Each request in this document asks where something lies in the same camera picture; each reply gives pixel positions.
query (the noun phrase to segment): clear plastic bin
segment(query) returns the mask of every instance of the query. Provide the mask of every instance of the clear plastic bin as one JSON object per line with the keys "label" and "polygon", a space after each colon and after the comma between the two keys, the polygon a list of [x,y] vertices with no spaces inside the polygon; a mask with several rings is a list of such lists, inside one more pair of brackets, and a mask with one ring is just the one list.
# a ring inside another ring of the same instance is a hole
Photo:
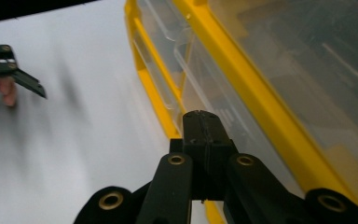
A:
{"label": "clear plastic bin", "polygon": [[175,56],[186,72],[186,81],[194,88],[184,89],[183,102],[191,101],[194,106],[201,101],[199,107],[219,116],[240,152],[257,156],[291,192],[302,195],[292,174],[245,104],[190,29],[184,30],[177,39]]}
{"label": "clear plastic bin", "polygon": [[182,89],[182,67],[173,57],[174,41],[187,26],[171,0],[138,0],[142,25],[170,72],[176,88]]}
{"label": "clear plastic bin", "polygon": [[358,196],[358,1],[246,2],[209,5]]}
{"label": "clear plastic bin", "polygon": [[176,102],[170,88],[168,87],[168,84],[165,82],[164,77],[162,76],[156,63],[151,57],[145,45],[145,42],[137,32],[135,32],[133,36],[133,43],[135,47],[138,49],[138,52],[145,63],[147,71],[149,72],[149,75],[153,80],[153,83],[158,91],[158,94],[161,97],[161,100],[165,105],[165,108],[170,113],[170,116],[172,118],[173,123],[175,124],[176,129],[180,132],[182,126],[181,124],[182,113],[179,104]]}

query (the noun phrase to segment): black object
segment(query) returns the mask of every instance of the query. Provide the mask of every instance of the black object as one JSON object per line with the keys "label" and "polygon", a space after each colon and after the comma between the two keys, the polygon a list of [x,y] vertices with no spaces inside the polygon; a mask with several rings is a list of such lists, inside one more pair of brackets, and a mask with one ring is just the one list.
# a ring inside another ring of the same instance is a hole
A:
{"label": "black object", "polygon": [[183,124],[151,183],[98,191],[75,224],[190,223],[192,200],[224,201],[228,223],[358,223],[358,206],[337,192],[315,189],[302,200],[287,191],[261,160],[238,152],[216,115],[189,112]]}
{"label": "black object", "polygon": [[95,0],[0,0],[0,21],[14,19],[63,7],[71,7],[74,5],[85,4],[93,1]]}
{"label": "black object", "polygon": [[46,98],[46,92],[39,80],[20,70],[9,45],[0,45],[0,77],[13,77],[16,83]]}

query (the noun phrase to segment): white surface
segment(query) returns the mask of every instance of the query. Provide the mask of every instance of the white surface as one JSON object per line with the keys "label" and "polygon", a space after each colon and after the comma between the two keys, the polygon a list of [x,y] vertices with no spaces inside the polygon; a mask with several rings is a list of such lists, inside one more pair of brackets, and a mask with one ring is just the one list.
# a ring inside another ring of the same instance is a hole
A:
{"label": "white surface", "polygon": [[[18,87],[15,109],[0,101],[0,223],[72,223],[97,190],[150,181],[168,152],[123,7],[98,1],[0,21],[0,44],[48,93]],[[206,223],[201,206],[192,223]]]}

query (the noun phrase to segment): human hand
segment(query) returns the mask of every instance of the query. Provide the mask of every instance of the human hand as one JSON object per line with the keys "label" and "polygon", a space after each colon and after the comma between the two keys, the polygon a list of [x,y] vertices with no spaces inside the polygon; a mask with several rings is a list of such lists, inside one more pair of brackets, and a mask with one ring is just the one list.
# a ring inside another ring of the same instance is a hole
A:
{"label": "human hand", "polygon": [[17,89],[12,77],[0,77],[0,92],[5,105],[13,106],[16,104]]}

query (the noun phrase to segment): black handheld tool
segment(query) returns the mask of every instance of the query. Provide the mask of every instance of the black handheld tool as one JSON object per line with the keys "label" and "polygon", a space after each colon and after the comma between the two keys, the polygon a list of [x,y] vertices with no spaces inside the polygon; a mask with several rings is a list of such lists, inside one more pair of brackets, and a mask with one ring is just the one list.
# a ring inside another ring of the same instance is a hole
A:
{"label": "black handheld tool", "polygon": [[13,77],[15,82],[34,93],[47,98],[39,80],[20,70],[11,46],[0,45],[0,77]]}

